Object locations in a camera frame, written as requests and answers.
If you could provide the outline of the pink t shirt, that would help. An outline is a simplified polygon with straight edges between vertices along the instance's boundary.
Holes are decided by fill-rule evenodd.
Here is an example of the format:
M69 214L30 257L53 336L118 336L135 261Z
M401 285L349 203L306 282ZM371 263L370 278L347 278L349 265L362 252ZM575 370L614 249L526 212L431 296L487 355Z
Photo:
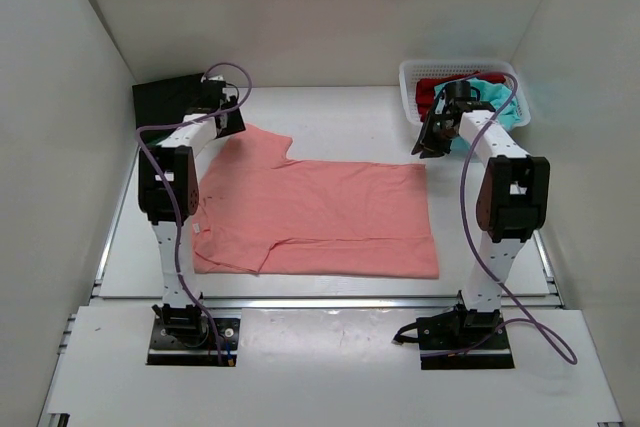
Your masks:
M294 160L292 144L250 126L212 160L196 273L438 278L424 166Z

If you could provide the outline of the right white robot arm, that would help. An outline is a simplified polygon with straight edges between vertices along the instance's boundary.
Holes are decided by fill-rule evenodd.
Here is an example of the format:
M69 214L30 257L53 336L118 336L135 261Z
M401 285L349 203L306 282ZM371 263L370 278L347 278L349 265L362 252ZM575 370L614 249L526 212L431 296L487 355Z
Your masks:
M475 264L456 306L424 323L433 352L448 356L478 348L500 330L506 281L517 254L545 222L550 178L549 161L519 147L497 109L466 79L436 94L412 152L440 158L456 138L468 143L466 157L484 167L475 207L482 236L470 246Z

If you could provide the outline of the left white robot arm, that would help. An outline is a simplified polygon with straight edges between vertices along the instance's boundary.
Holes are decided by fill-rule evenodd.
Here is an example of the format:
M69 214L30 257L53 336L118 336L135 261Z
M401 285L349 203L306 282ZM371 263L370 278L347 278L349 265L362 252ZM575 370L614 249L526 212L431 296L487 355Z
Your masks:
M156 237L162 302L160 329L188 349L219 338L196 287L190 222L200 201L195 160L204 146L244 131L243 97L221 75L191 74L133 86L138 205Z

